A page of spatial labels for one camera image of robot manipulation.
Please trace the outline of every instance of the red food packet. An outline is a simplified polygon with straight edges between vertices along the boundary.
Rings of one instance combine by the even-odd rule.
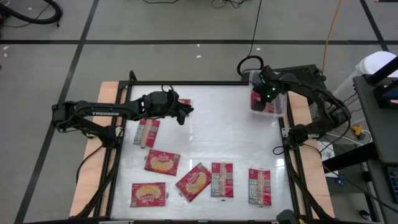
[[[133,184],[130,207],[164,206],[166,183]]]
[[[266,107],[267,113],[274,113],[274,102],[267,103]]]
[[[160,121],[142,119],[139,122],[133,144],[141,147],[154,147]]]
[[[249,203],[271,205],[271,172],[249,169]]]
[[[189,99],[178,99],[178,102],[191,105],[191,100]]]
[[[219,162],[211,164],[211,196],[234,197],[232,164]]]
[[[180,155],[162,152],[156,150],[149,150],[147,162],[145,163],[145,170],[158,172],[161,174],[177,175],[178,163],[180,162]]]
[[[175,186],[191,202],[211,182],[211,173],[201,162],[187,173]]]
[[[254,111],[257,111],[256,103],[261,101],[261,95],[256,93],[255,91],[251,91],[250,94],[250,108]]]

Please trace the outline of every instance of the black cable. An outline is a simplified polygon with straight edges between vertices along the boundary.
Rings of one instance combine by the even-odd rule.
[[[49,7],[50,7],[50,4],[48,4],[47,7],[45,7],[43,10],[41,10],[40,13],[39,13],[39,15],[38,15],[35,19],[38,19],[38,18],[42,15],[42,13],[43,13],[44,11],[46,11]],[[4,27],[21,28],[21,27],[29,26],[29,25],[31,25],[31,24],[32,24],[31,22],[28,22],[28,23],[26,23],[26,24],[24,24],[24,25],[20,25],[20,26],[7,26],[7,25],[5,25]]]
[[[247,0],[242,0],[242,1],[240,1],[240,2],[236,2],[236,1],[232,1],[232,0],[226,0],[226,1],[228,1],[228,2],[232,5],[232,7],[234,7],[235,9],[237,9],[237,8],[241,7],[241,5],[242,5],[244,2],[246,2]]]
[[[174,3],[178,2],[179,0],[174,0],[174,1],[171,1],[171,2],[165,2],[165,1],[161,1],[161,2],[150,2],[150,1],[147,1],[147,0],[143,0],[143,1],[146,2],[146,3],[148,3],[148,4],[174,4]]]
[[[343,101],[343,103],[346,103],[347,100],[351,99],[352,97],[354,97],[357,93],[355,92],[354,94],[352,94],[350,97],[348,97],[345,101]]]
[[[313,146],[310,146],[310,145],[308,145],[308,144],[303,144],[303,146],[308,146],[308,147],[310,147],[311,149],[314,149],[317,153],[319,153],[319,156],[320,156],[321,159],[322,159],[322,153],[319,151],[319,149],[317,149],[317,148],[315,148],[315,147],[313,147]]]
[[[273,153],[275,156],[279,156],[279,155],[282,155],[282,154],[284,153],[284,150],[282,150],[282,152],[276,153],[276,152],[275,152],[275,149],[278,149],[278,148],[283,148],[283,146],[277,146],[277,147],[275,147],[275,148],[272,150],[272,153]]]
[[[377,197],[373,196],[373,194],[370,194],[367,190],[362,189],[360,186],[354,184],[354,182],[350,181],[349,179],[347,179],[346,177],[343,177],[341,175],[338,175],[337,173],[331,171],[329,168],[325,167],[322,164],[323,168],[325,168],[327,171],[331,172],[332,174],[337,175],[338,177],[343,178],[344,180],[346,180],[347,182],[349,182],[350,184],[352,184],[354,187],[356,187],[358,190],[362,191],[363,193],[367,194],[369,197],[373,198],[373,200],[379,202],[381,205],[385,206],[386,208],[388,208],[389,210],[398,213],[398,210],[394,209],[393,207],[391,207],[390,205],[384,203],[382,200],[378,199]]]
[[[80,169],[83,166],[83,164],[87,161],[87,159],[89,159],[91,156],[93,156],[96,152],[98,152],[100,149],[102,148],[102,145],[95,149],[94,152],[92,152],[90,155],[88,155],[85,159],[83,159],[83,161],[80,163],[79,168],[77,168],[77,172],[76,172],[76,184],[79,181],[79,174],[80,174]]]
[[[122,129],[122,130],[119,132],[118,138],[120,138],[120,136],[121,136],[121,134],[122,134],[123,132],[124,132],[124,129]],[[94,154],[96,154],[101,148],[102,148],[102,145],[101,145],[99,148],[95,149],[90,155],[88,155],[88,156],[87,156],[85,159],[83,159],[83,161],[80,163],[79,168],[77,168],[77,172],[76,172],[76,184],[77,184],[77,182],[79,181],[80,169],[81,169],[81,167],[83,166],[83,164],[87,161],[87,159],[89,159],[91,156],[93,156]]]
[[[262,0],[260,0],[259,9],[258,9],[258,11],[257,11],[256,25],[254,26],[253,38],[251,39],[251,46],[250,46],[250,51],[249,51],[248,56],[250,56],[250,54],[251,54],[251,51],[252,51],[252,49],[253,49],[253,44],[254,44],[254,38],[256,37],[257,23],[259,22],[259,15],[260,15],[261,3],[262,3]]]
[[[5,6],[3,4],[0,4],[0,10],[4,11],[6,14],[9,14],[10,16],[14,16],[15,18],[18,18],[22,21],[30,22],[33,24],[44,25],[44,24],[51,24],[51,23],[59,21],[62,17],[62,12],[63,12],[62,9],[60,8],[60,6],[53,0],[43,0],[43,1],[47,2],[49,5],[51,5],[55,9],[55,14],[48,19],[38,19],[38,18],[33,19],[30,17],[24,16],[16,11],[8,8],[7,6]]]
[[[358,110],[353,110],[352,112],[351,112],[351,115],[354,113],[354,112],[358,112],[358,111],[361,111],[362,110],[362,108],[361,109],[358,109]]]

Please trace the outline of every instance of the white object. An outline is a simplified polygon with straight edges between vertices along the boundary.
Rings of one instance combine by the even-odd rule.
[[[333,92],[333,94],[340,100],[345,101],[350,96],[355,94],[353,83],[354,77],[361,76],[363,74],[374,74],[395,57],[396,55],[384,51],[376,52],[367,56],[366,58],[362,59],[357,66],[355,66],[356,70]],[[389,77],[398,77],[398,71],[395,71],[393,74],[389,75]],[[351,112],[355,111],[351,115],[351,124],[357,124],[365,120],[363,111],[356,111],[361,109],[361,103],[358,100],[358,96],[355,95],[347,100],[345,105],[347,105]]]
[[[260,79],[258,77],[258,74],[261,72],[261,70],[251,70],[250,71],[250,89],[253,88],[253,83],[260,83]],[[283,117],[283,115],[286,113],[286,102],[287,102],[287,96],[286,94],[282,95],[279,94],[271,103],[267,103],[264,111],[255,111],[252,110],[251,108],[251,102],[249,102],[249,110],[253,114],[258,114],[262,116],[271,116],[275,118],[280,118]]]
[[[324,142],[324,141],[317,141],[318,143],[318,150],[321,151],[322,149],[325,148],[330,142]],[[322,161],[331,159],[335,156],[335,151],[333,150],[333,144],[330,144],[323,152],[322,152]],[[325,174],[327,177],[337,177],[334,173],[329,172]]]
[[[365,132],[365,133],[368,133],[368,134],[369,134],[369,137],[370,137],[369,142],[373,142],[372,134],[371,134],[370,131],[364,129],[364,130],[362,130],[361,132],[362,132],[362,133],[364,133],[364,132]]]
[[[326,134],[329,135],[329,136],[333,136],[333,137],[336,137],[336,138],[340,138],[340,136],[335,135],[335,134],[332,134],[332,133],[326,133]],[[347,138],[347,137],[345,137],[345,136],[343,136],[343,137],[341,137],[341,138],[342,138],[342,139],[345,139],[345,140],[347,140],[347,141],[350,141],[350,142],[352,142],[352,143],[359,144],[360,146],[363,146],[362,143],[357,142],[357,141],[354,141],[354,140],[352,140],[352,139],[350,139],[350,138]]]
[[[5,6],[8,6],[9,4],[10,4],[10,0],[0,0],[0,2],[7,2],[7,3],[5,3]]]
[[[128,121],[114,191],[111,217],[129,220],[275,220],[292,199],[284,156],[272,149],[281,146],[277,118],[254,119],[247,109],[247,86],[173,86],[183,99],[191,99],[194,111],[183,126],[175,118],[160,120],[154,149],[181,155],[177,176],[144,170],[148,149],[133,145],[138,122]],[[134,86],[131,99],[160,86]],[[234,197],[220,202],[210,197],[210,185],[192,202],[178,194],[175,184],[201,162],[232,162]],[[272,205],[248,204],[249,168],[271,171]],[[166,182],[169,197],[164,207],[131,208],[131,184]]]

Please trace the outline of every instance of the gray floor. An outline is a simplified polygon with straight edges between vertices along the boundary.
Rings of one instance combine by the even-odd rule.
[[[14,223],[51,120],[50,106],[60,97],[70,72],[73,79],[67,100],[96,101],[101,82],[125,80],[133,69],[140,80],[239,80],[238,62],[248,54],[248,44],[222,44],[221,40],[250,40],[258,0],[239,9],[221,9],[211,0],[181,0],[175,4],[146,4],[139,0],[58,0],[63,7],[61,26],[30,25],[2,28],[0,40],[0,215],[2,223]],[[139,45],[87,43],[76,54],[92,5],[95,9],[87,40],[197,40],[190,44],[163,42]],[[366,0],[385,40],[398,40],[397,3]],[[35,17],[46,3],[11,0],[12,7]],[[337,1],[263,1],[256,40],[325,40]],[[43,13],[49,17],[53,9]],[[10,18],[6,25],[24,24]],[[344,0],[332,40],[377,40],[359,1]],[[21,40],[8,44],[8,40]],[[30,40],[75,40],[37,44]],[[216,40],[213,44],[204,40]],[[316,64],[322,67],[324,46],[317,42],[264,42],[253,54],[273,68]],[[328,50],[325,75],[333,91],[365,56],[380,45],[337,45]],[[398,45],[388,45],[398,54]],[[77,57],[76,69],[72,59]],[[67,218],[75,189],[75,172],[86,140],[81,134],[55,133],[25,222]],[[333,198],[341,218],[358,207],[345,208]]]

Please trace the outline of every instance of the white table surface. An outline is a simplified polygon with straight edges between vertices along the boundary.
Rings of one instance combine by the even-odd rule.
[[[249,112],[248,86],[174,86],[180,98],[191,99],[194,111],[180,126],[175,118],[160,120],[154,149],[181,154],[177,176],[144,170],[148,149],[133,145],[138,122],[128,121],[114,192],[111,218],[133,220],[275,220],[292,199],[283,155],[272,149],[281,146],[277,118],[253,116]],[[160,86],[133,86],[136,99]],[[210,197],[210,185],[192,202],[181,197],[175,184],[201,162],[209,170],[212,162],[232,162],[234,198]],[[271,171],[272,205],[248,204],[249,168]],[[169,197],[164,207],[131,208],[133,183],[166,182]]]

